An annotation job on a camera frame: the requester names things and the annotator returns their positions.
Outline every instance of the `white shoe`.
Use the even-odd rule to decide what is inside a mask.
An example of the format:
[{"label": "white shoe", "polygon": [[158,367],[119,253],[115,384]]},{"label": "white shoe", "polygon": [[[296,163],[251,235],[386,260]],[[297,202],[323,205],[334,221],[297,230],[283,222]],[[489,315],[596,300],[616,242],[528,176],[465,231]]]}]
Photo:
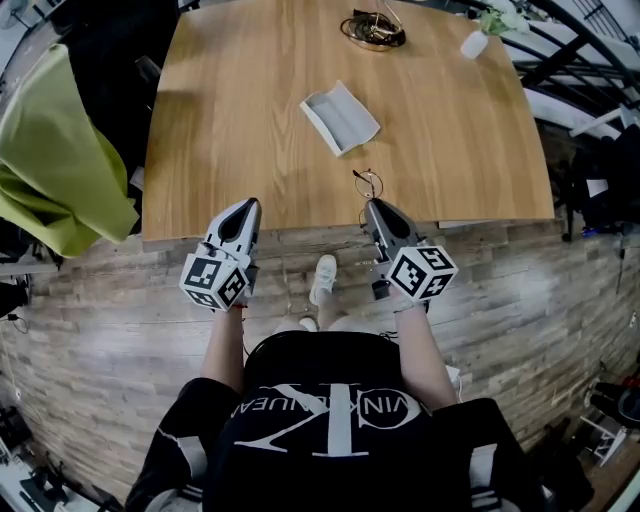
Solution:
[{"label": "white shoe", "polygon": [[309,332],[318,332],[318,326],[316,325],[316,321],[310,316],[305,316],[304,318],[301,318],[300,322],[298,323]]},{"label": "white shoe", "polygon": [[313,284],[311,285],[311,292],[309,293],[309,302],[314,306],[317,306],[320,302],[318,300],[318,290],[324,288],[325,290],[333,290],[333,283],[336,280],[336,274],[338,272],[338,263],[331,254],[325,254],[318,261],[316,266],[316,275],[313,278]]}]

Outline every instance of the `black t-shirt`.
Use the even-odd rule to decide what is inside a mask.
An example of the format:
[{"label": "black t-shirt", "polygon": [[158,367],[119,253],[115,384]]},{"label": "black t-shirt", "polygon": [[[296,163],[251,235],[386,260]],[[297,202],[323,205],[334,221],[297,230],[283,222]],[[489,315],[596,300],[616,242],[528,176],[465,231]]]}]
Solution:
[{"label": "black t-shirt", "polygon": [[272,336],[249,357],[245,385],[244,396],[204,378],[184,387],[127,510],[160,510],[175,496],[202,498],[204,510],[542,506],[495,402],[432,415],[404,389],[398,347],[383,338]]}]

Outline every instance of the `green jacket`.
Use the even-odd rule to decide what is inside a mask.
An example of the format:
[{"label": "green jacket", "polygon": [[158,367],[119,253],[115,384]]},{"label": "green jacket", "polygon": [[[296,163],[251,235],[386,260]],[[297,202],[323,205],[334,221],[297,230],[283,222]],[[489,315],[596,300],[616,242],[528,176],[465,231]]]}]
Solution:
[{"label": "green jacket", "polygon": [[67,48],[25,76],[0,121],[0,217],[65,257],[99,237],[123,241],[138,219],[127,172],[82,106]]}]

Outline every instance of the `white bottle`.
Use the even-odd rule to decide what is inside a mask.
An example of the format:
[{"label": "white bottle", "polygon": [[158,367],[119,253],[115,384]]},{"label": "white bottle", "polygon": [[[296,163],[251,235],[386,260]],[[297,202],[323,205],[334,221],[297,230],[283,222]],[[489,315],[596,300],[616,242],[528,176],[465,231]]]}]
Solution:
[{"label": "white bottle", "polygon": [[462,55],[468,59],[475,59],[489,44],[489,37],[481,30],[469,34],[460,47]]}]

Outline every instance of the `wooden table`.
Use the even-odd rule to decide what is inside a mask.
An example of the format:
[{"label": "wooden table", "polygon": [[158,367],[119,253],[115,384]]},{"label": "wooden table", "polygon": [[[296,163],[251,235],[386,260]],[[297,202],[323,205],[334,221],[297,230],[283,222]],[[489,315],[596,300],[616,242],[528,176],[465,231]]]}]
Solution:
[{"label": "wooden table", "polygon": [[[262,228],[355,224],[371,168],[416,221],[550,218],[540,139],[498,38],[460,54],[476,25],[393,2],[407,44],[364,50],[340,33],[373,0],[235,0],[183,14],[162,71],[145,168],[143,236],[202,235],[247,197]],[[299,103],[342,80],[380,123],[336,158]]]}]

